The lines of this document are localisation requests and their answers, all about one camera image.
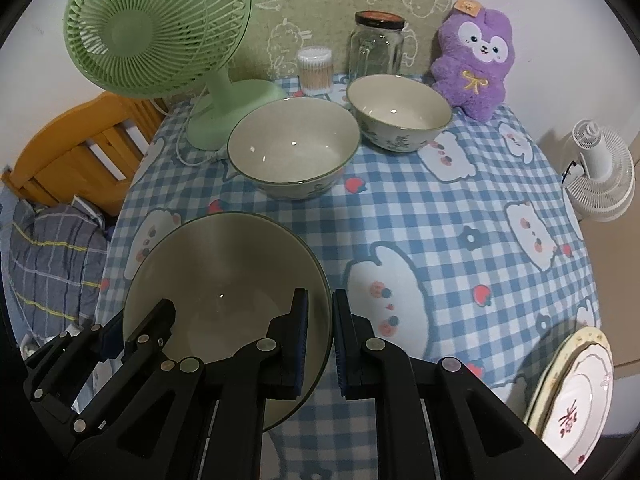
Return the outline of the blue checkered tablecloth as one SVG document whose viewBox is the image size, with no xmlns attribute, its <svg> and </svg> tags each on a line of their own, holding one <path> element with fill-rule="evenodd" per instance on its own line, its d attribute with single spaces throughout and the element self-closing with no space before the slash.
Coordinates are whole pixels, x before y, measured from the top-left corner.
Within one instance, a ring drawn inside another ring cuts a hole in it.
<svg viewBox="0 0 640 480">
<path fill-rule="evenodd" d="M 599 318 L 596 285 L 574 209 L 542 151 L 499 106 L 489 122 L 452 110 L 424 148 L 360 145 L 344 174 L 309 200 L 275 200 L 231 165 L 180 138 L 183 117 L 158 130 L 119 213 L 96 320 L 124 313 L 124 272 L 137 229 L 165 209 L 181 222 L 218 212 L 266 217 L 321 264 L 331 297 L 343 289 L 375 337 L 408 356 L 452 356 L 518 417 L 542 371 L 582 322 Z M 266 428 L 262 475 L 373 479 L 375 409 L 349 401 L 330 352 L 316 388 L 282 424 Z"/>
</svg>

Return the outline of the cream ceramic bowl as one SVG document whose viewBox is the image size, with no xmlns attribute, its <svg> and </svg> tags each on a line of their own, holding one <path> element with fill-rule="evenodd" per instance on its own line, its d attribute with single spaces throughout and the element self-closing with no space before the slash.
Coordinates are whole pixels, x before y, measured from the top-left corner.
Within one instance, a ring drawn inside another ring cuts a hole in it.
<svg viewBox="0 0 640 480">
<path fill-rule="evenodd" d="M 360 129 L 345 107 L 316 98 L 289 98 L 258 107 L 232 130 L 233 168 L 275 200 L 309 200 L 337 182 L 360 145 Z"/>
<path fill-rule="evenodd" d="M 454 112 L 427 84 L 399 75 L 358 78 L 346 96 L 360 131 L 370 143 L 393 153 L 412 153 L 433 141 Z"/>
<path fill-rule="evenodd" d="M 247 212 L 218 212 L 181 222 L 175 212 L 151 211 L 138 227 L 124 272 L 129 283 L 124 334 L 131 336 L 160 300 L 176 310 L 168 358 L 228 358 L 265 336 L 288 313 L 295 289 L 309 295 L 302 393 L 270 401 L 264 425 L 282 424 L 311 395 L 330 352 L 330 291 L 321 264 L 291 231 Z"/>
</svg>

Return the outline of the glass jar black lid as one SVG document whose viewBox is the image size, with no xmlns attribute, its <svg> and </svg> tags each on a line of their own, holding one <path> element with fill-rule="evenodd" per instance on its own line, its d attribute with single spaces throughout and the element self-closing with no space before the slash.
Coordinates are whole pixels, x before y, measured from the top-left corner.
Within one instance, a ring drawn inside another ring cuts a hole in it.
<svg viewBox="0 0 640 480">
<path fill-rule="evenodd" d="M 349 37 L 348 79 L 377 74 L 397 75 L 400 70 L 406 21 L 400 15 L 367 10 L 355 13 Z"/>
</svg>

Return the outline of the wooden bed headboard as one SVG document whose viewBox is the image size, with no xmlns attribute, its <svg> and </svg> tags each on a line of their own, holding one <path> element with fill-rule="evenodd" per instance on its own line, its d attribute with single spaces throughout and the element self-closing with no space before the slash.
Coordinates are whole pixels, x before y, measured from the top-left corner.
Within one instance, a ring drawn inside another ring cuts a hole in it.
<svg viewBox="0 0 640 480">
<path fill-rule="evenodd" d="M 103 92 L 44 126 L 28 142 L 2 183 L 18 198 L 44 206 L 85 198 L 116 216 L 143 158 L 125 129 L 132 122 L 152 141 L 163 107 Z"/>
</svg>

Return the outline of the cream plate underneath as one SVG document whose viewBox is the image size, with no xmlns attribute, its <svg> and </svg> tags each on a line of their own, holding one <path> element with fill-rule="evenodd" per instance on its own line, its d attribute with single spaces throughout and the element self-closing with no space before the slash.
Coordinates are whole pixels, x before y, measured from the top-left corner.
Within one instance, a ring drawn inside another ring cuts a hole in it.
<svg viewBox="0 0 640 480">
<path fill-rule="evenodd" d="M 610 352 L 612 359 L 610 344 L 605 334 L 597 327 L 591 326 L 584 326 L 572 336 L 567 337 L 559 350 L 555 352 L 553 360 L 544 372 L 544 377 L 541 378 L 526 412 L 526 424 L 538 437 L 541 438 L 542 426 L 547 420 L 550 405 L 553 402 L 555 393 L 559 390 L 560 382 L 562 382 L 578 353 L 590 346 L 590 344 L 603 346 Z"/>
</svg>

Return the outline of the green desk fan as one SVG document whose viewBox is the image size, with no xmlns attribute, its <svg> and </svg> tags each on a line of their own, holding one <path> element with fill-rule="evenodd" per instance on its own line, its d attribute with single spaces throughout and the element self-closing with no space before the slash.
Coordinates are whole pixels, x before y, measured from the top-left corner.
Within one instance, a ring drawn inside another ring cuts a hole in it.
<svg viewBox="0 0 640 480">
<path fill-rule="evenodd" d="M 214 152 L 243 117 L 286 96 L 269 80 L 228 76 L 251 8 L 252 0 L 68 0 L 66 49 L 87 79 L 126 98 L 152 100 L 205 86 L 208 95 L 186 122 L 186 138 Z"/>
</svg>

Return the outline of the grey plaid pillow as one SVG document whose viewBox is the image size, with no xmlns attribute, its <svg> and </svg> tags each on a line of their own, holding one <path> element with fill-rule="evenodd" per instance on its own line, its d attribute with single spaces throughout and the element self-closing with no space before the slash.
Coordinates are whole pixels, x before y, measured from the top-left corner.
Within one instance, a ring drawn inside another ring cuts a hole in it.
<svg viewBox="0 0 640 480">
<path fill-rule="evenodd" d="M 106 217 L 80 197 L 53 207 L 16 204 L 6 270 L 29 335 L 47 340 L 93 323 L 107 249 Z"/>
</svg>

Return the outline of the olive cartoon print mat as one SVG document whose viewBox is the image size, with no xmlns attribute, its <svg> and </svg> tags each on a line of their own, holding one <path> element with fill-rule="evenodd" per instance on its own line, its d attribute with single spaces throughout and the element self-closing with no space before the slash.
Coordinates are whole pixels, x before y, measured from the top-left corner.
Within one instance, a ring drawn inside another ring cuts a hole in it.
<svg viewBox="0 0 640 480">
<path fill-rule="evenodd" d="M 405 42 L 400 70 L 422 75 L 451 0 L 252 0 L 250 24 L 229 64 L 232 79 L 293 77 L 302 47 L 332 50 L 334 70 L 348 69 L 349 36 L 359 11 L 383 11 L 404 18 Z"/>
</svg>

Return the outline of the white red patterned plate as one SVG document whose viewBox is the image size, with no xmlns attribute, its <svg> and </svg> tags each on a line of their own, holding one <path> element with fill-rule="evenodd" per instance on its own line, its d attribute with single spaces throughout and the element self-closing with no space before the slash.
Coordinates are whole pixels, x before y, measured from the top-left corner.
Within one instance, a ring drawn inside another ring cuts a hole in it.
<svg viewBox="0 0 640 480">
<path fill-rule="evenodd" d="M 611 407 L 612 381 L 610 352 L 590 344 L 578 353 L 553 397 L 541 440 L 574 474 L 600 439 Z"/>
</svg>

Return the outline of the cotton swab container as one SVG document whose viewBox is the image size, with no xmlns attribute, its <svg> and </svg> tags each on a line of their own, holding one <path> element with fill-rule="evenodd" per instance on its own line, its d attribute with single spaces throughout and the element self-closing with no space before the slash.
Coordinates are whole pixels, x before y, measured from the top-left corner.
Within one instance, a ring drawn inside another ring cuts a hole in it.
<svg viewBox="0 0 640 480">
<path fill-rule="evenodd" d="M 333 84 L 333 52 L 328 47 L 309 46 L 296 53 L 300 90 L 306 96 L 329 93 Z"/>
</svg>

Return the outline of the purple plush bunny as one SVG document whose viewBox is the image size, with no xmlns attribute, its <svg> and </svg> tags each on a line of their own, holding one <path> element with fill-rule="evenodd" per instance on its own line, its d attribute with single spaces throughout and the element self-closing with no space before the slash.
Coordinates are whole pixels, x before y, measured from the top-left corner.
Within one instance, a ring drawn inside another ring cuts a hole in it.
<svg viewBox="0 0 640 480">
<path fill-rule="evenodd" d="M 488 122 L 506 98 L 514 63 L 513 30 L 506 14 L 475 0 L 457 0 L 437 32 L 439 58 L 433 89 L 466 116 Z"/>
</svg>

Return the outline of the white floor fan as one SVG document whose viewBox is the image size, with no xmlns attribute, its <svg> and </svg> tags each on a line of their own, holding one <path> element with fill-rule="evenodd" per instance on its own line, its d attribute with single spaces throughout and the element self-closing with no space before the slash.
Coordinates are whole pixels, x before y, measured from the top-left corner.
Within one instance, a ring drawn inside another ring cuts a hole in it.
<svg viewBox="0 0 640 480">
<path fill-rule="evenodd" d="M 581 119 L 565 144 L 567 161 L 562 185 L 581 219 L 611 222 L 634 199 L 634 160 L 622 137 L 611 127 Z"/>
</svg>

